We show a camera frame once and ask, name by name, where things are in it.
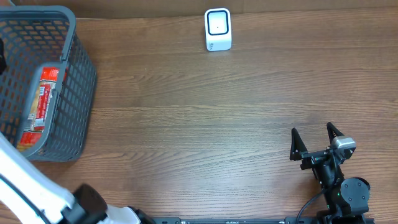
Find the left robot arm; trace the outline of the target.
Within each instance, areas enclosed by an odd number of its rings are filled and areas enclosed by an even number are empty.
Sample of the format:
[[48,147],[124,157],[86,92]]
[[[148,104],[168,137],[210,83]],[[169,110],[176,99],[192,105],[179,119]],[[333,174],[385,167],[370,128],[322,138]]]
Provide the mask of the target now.
[[21,223],[141,224],[155,221],[132,207],[108,205],[90,185],[56,184],[1,135],[1,202]]

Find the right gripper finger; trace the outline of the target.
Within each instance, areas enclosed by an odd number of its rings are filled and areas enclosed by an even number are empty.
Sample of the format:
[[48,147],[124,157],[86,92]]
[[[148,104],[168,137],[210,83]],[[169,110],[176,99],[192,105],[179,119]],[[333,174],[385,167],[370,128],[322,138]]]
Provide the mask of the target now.
[[344,138],[344,134],[340,132],[331,122],[326,124],[328,131],[328,137],[331,146],[338,146],[341,143],[341,139]]
[[302,141],[302,138],[299,135],[299,132],[296,128],[292,128],[291,130],[291,147],[290,147],[290,157],[291,161],[302,160],[303,155],[308,152],[305,144]]

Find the orange spaghetti package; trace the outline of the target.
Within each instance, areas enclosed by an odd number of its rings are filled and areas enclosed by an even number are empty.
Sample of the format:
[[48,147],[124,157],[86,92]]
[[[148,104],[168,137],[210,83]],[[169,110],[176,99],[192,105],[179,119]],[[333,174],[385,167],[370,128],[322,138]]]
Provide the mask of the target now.
[[27,115],[16,119],[16,124],[19,125],[17,131],[22,132],[16,138],[16,149],[19,152],[30,149],[42,136],[59,71],[56,66],[41,66],[34,71],[33,86],[29,87],[29,90],[33,88],[33,94],[28,94],[33,98],[28,101]]

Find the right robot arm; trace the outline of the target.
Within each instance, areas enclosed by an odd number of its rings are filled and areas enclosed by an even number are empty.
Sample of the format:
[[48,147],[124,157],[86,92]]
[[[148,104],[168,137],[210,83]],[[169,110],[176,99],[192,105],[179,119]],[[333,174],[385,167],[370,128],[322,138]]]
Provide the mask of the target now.
[[[296,128],[291,130],[291,161],[301,161],[302,170],[312,170],[320,184],[320,193],[313,196],[298,212],[294,222],[305,223],[374,223],[364,214],[369,211],[370,183],[364,178],[346,179],[340,165],[351,158],[356,141],[339,131],[331,122],[326,124],[330,145],[325,150],[309,152]],[[323,196],[327,209],[315,217],[303,218],[304,210]]]

